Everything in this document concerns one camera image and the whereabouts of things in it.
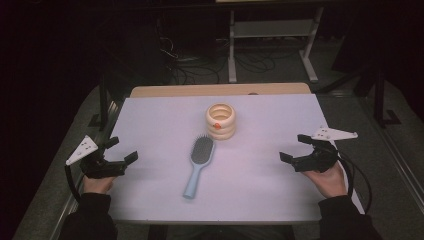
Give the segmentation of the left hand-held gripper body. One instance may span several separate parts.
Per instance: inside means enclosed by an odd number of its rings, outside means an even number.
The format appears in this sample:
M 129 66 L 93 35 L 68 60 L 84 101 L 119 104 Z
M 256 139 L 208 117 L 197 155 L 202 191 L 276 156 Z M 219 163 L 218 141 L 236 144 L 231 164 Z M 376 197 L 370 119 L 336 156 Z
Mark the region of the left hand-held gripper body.
M 124 160 L 106 160 L 104 155 L 106 149 L 102 145 L 96 144 L 90 136 L 85 135 L 65 161 L 65 166 L 70 167 L 72 164 L 78 163 L 81 171 L 88 178 L 101 179 L 124 175 L 128 165 Z

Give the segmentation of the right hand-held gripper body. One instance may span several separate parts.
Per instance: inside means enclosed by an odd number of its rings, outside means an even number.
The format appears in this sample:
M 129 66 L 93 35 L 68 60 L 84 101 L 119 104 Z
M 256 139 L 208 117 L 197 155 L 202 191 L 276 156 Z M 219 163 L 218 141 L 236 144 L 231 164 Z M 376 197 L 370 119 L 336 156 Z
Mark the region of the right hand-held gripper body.
M 332 141 L 355 139 L 356 132 L 347 132 L 328 127 L 320 127 L 310 136 L 314 140 L 311 154 L 295 157 L 296 164 L 293 166 L 296 172 L 318 171 L 325 172 L 331 168 L 339 158 L 337 148 Z

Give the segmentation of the light blue hairbrush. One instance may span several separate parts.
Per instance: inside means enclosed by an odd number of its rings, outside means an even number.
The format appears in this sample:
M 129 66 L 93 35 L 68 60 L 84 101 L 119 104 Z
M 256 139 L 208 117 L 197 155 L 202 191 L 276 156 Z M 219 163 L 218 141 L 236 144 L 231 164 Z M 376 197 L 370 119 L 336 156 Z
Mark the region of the light blue hairbrush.
M 184 198 L 195 197 L 200 172 L 211 161 L 213 151 L 214 141 L 208 135 L 201 135 L 195 140 L 190 154 L 193 170 L 183 194 Z

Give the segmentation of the cream ribbed ceramic cup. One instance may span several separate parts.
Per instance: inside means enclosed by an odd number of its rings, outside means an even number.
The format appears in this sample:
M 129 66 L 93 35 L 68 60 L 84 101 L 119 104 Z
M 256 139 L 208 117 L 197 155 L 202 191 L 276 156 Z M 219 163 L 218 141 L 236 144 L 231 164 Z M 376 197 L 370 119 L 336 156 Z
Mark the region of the cream ribbed ceramic cup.
M 207 133 L 215 140 L 230 139 L 236 131 L 236 111 L 225 103 L 211 105 L 205 113 Z

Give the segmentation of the person's left hand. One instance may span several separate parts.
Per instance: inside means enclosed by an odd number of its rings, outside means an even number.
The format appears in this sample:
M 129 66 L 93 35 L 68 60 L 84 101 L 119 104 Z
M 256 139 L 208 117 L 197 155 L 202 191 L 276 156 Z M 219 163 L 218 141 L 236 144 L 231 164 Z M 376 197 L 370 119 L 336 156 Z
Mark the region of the person's left hand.
M 115 177 L 101 179 L 83 178 L 83 188 L 85 193 L 106 194 L 113 186 Z

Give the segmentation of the person's right hand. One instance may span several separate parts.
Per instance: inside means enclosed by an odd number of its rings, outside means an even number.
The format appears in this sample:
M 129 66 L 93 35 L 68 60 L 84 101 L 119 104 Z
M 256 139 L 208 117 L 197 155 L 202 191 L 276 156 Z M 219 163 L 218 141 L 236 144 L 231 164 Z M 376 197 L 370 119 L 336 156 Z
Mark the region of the person's right hand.
M 346 196 L 348 194 L 344 172 L 338 162 L 325 172 L 306 171 L 303 175 L 309 178 L 325 198 Z

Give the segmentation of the black metal stand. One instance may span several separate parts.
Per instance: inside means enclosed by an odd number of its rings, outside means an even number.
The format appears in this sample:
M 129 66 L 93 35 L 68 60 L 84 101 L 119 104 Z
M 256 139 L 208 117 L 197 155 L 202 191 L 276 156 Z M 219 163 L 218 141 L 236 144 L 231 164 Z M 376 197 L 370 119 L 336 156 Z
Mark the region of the black metal stand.
M 106 80 L 104 75 L 100 76 L 100 82 L 98 86 L 99 93 L 99 112 L 94 114 L 88 124 L 89 127 L 97 127 L 100 131 L 103 131 L 109 121 L 110 106 L 113 100 L 110 97 Z
M 377 124 L 385 129 L 387 125 L 398 125 L 401 123 L 393 110 L 384 108 L 385 76 L 379 67 L 375 70 L 374 85 L 374 113 L 373 117 Z

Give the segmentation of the white table cover sheet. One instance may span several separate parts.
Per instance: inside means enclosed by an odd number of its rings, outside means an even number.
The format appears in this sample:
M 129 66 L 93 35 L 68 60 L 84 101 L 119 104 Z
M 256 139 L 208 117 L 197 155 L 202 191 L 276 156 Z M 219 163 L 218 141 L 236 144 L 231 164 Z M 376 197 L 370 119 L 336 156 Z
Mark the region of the white table cover sheet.
M 186 199 L 191 149 L 215 103 L 235 109 L 236 132 L 216 142 L 195 197 Z M 310 154 L 311 146 L 298 142 L 298 135 L 326 124 L 312 94 L 129 98 L 113 130 L 120 142 L 106 157 L 137 152 L 139 158 L 115 181 L 110 213 L 140 223 L 317 221 L 321 194 L 280 155 Z

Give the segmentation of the aluminium frame rail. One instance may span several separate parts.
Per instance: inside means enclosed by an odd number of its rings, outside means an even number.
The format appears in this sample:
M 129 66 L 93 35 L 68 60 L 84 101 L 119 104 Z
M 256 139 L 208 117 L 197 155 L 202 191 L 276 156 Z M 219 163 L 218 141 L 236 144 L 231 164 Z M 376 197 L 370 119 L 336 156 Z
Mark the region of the aluminium frame rail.
M 106 128 L 103 131 L 100 131 L 97 127 L 89 127 L 85 135 L 90 136 L 98 145 L 104 144 L 104 142 L 110 138 L 111 131 L 114 127 L 117 116 L 119 115 L 119 111 L 120 104 L 113 101 L 112 105 L 110 106 L 109 121 Z M 58 240 L 65 218 L 77 209 L 81 198 L 84 173 L 81 171 L 79 164 L 75 163 L 70 167 L 66 167 L 64 165 L 64 172 L 66 176 L 67 187 L 69 188 L 68 197 L 65 201 L 63 209 L 61 210 L 58 222 L 56 223 L 48 240 Z
M 365 98 L 360 98 L 358 102 L 371 122 L 371 125 L 375 128 L 376 132 L 384 142 L 384 145 L 390 153 L 401 179 L 409 190 L 420 212 L 424 215 L 424 187 L 419 183 L 410 166 L 407 164 L 405 157 L 395 144 L 394 138 L 390 136 L 387 129 L 388 124 L 385 124 L 385 126 L 382 127 L 382 125 L 374 119 L 372 108 L 368 105 Z

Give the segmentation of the white metal stand frame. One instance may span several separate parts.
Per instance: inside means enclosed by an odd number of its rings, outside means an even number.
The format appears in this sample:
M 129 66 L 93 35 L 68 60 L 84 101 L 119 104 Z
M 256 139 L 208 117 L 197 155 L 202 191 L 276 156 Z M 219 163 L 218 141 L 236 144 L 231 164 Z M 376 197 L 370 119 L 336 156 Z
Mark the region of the white metal stand frame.
M 309 55 L 312 50 L 323 12 L 324 8 L 319 7 L 315 12 L 315 16 L 311 19 L 272 21 L 236 21 L 235 13 L 231 12 L 228 56 L 229 82 L 237 82 L 234 55 L 236 39 L 255 37 L 306 37 L 306 46 L 299 51 L 299 55 L 309 80 L 312 83 L 316 83 L 318 81 L 318 76 L 309 59 Z

